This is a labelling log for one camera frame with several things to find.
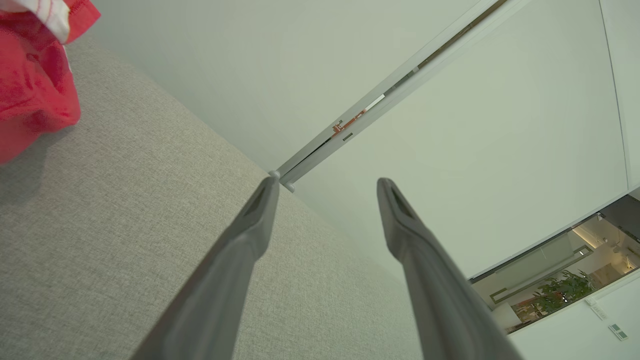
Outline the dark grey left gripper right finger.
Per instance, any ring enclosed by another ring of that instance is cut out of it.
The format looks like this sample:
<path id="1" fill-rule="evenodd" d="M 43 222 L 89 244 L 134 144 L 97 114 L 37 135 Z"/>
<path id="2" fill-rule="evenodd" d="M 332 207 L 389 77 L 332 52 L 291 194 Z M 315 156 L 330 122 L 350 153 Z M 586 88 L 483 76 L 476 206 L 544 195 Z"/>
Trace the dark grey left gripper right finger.
<path id="1" fill-rule="evenodd" d="M 402 264 L 425 360 L 520 360 L 435 235 L 390 178 L 376 193 L 387 248 Z"/>

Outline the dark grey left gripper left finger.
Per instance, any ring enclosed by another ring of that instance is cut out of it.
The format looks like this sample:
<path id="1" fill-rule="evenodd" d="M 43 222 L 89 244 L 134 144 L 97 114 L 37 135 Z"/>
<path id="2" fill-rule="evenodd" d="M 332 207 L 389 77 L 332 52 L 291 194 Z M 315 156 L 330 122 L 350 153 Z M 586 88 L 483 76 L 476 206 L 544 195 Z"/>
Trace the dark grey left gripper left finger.
<path id="1" fill-rule="evenodd" d="M 279 199 L 264 178 L 133 353 L 133 360 L 231 360 L 256 262 Z"/>

